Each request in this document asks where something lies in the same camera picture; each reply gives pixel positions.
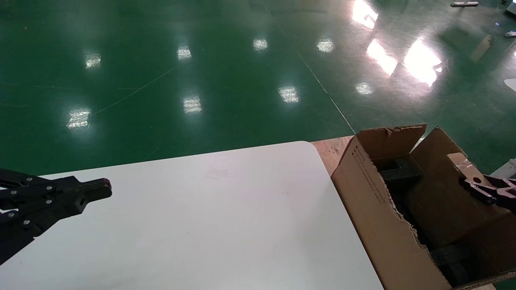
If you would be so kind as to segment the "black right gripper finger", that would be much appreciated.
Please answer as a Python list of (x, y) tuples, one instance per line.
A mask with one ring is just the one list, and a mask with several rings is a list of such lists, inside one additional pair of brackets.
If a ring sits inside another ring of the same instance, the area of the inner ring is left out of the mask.
[(516, 211), (516, 188), (492, 188), (473, 180), (460, 178), (460, 185), (466, 189), (474, 198), (486, 205), (496, 205), (511, 212)]
[(488, 182), (488, 186), (494, 189), (507, 189), (507, 188), (515, 188), (516, 180), (510, 178), (498, 178), (488, 175), (483, 175), (485, 180)]

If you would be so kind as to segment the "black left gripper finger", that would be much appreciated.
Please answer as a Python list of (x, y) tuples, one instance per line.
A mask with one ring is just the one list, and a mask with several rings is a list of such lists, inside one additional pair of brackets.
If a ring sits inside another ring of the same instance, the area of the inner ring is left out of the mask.
[(37, 199), (32, 209), (1, 214), (1, 264), (41, 236), (59, 220), (83, 213), (88, 203), (106, 199), (110, 190), (64, 191)]
[(49, 180), (12, 170), (0, 170), (1, 199), (10, 201), (28, 201), (35, 198), (55, 197), (64, 194), (83, 194), (89, 201), (111, 197), (109, 180), (100, 178), (80, 182), (74, 176)]

